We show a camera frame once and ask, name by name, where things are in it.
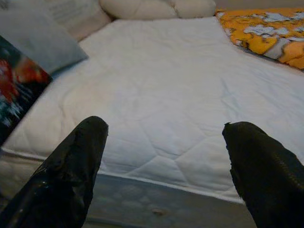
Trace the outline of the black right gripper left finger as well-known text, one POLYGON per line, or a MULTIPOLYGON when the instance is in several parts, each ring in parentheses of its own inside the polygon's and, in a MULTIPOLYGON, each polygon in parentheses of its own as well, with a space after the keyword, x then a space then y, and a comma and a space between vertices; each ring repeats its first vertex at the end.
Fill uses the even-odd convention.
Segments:
POLYGON ((0 228, 82 228, 107 136, 98 116, 79 123, 0 213, 0 228))

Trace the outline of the grey pillow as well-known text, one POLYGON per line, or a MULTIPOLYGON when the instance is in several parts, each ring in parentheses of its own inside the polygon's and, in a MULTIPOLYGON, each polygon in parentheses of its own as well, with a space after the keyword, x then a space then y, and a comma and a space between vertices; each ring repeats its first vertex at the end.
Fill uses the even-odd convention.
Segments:
POLYGON ((0 10, 0 36, 52 74, 88 58, 52 18, 32 10, 0 10))

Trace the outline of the yellow cartoon print blanket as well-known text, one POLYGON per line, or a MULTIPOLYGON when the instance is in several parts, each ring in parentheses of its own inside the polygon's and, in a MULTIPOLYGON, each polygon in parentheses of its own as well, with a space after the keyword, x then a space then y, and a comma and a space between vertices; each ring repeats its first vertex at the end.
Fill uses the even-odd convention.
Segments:
POLYGON ((231 42, 304 71, 304 7, 217 10, 231 42))

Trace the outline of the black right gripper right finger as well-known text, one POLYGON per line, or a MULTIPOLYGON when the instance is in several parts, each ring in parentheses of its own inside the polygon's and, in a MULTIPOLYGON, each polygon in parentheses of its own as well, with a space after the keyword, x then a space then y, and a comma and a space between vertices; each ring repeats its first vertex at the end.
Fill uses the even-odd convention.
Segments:
POLYGON ((304 228, 304 165, 250 122, 222 131, 230 173, 257 228, 304 228))

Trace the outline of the white quilted mattress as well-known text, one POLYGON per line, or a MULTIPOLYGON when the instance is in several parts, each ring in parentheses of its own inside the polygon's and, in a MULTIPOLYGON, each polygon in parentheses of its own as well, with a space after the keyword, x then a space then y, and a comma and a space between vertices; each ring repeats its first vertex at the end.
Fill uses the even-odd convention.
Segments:
POLYGON ((86 228, 256 228, 222 130, 248 121, 304 163, 304 73, 232 45, 215 17, 117 20, 84 39, 0 150, 10 199, 85 118, 109 126, 86 228))

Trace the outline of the cream bed pillow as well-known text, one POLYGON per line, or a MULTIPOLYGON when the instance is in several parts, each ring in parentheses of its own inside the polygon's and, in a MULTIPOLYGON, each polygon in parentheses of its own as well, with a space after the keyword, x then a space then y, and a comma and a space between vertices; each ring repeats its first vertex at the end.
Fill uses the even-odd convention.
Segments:
POLYGON ((166 0, 99 0, 101 8, 117 19, 154 20, 177 18, 166 0))
POLYGON ((216 11, 214 0, 170 0, 169 3, 182 19, 212 17, 216 11))

